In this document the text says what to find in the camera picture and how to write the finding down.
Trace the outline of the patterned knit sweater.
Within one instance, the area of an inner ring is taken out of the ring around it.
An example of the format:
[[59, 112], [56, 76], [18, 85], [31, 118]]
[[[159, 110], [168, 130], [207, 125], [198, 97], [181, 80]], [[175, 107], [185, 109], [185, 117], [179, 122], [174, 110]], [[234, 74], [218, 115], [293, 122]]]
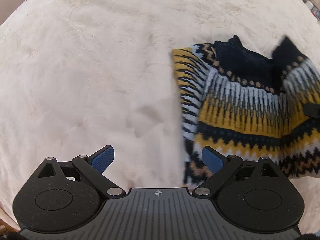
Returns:
[[319, 70], [287, 37], [267, 58], [238, 36], [172, 50], [187, 154], [183, 182], [212, 176], [201, 152], [271, 158], [289, 178], [319, 176]]

